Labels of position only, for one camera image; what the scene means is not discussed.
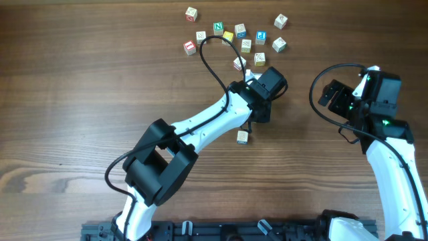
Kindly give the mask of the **yellow top block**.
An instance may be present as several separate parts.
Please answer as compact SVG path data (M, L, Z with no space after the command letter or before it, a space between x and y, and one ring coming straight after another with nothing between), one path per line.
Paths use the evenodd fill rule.
M222 35L222 44L229 46L233 42L233 33L224 31Z

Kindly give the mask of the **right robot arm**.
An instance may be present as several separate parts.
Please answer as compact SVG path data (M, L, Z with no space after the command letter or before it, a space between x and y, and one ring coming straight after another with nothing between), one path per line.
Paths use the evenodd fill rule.
M427 198L415 164L410 126L395 118L401 90L398 75L377 66L362 68L356 88L331 81L318 101L346 119L377 181L385 217L386 240L427 239Z

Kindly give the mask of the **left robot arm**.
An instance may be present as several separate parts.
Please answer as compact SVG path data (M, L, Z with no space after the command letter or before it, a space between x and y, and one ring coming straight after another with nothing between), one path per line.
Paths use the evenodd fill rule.
M232 82L215 104L191 118L171 125L154 121L122 158L128 197L114 220L115 237L138 240L147 234L157 207L180 189L199 152L231 129L269 122L272 101L287 88L285 77L270 67Z

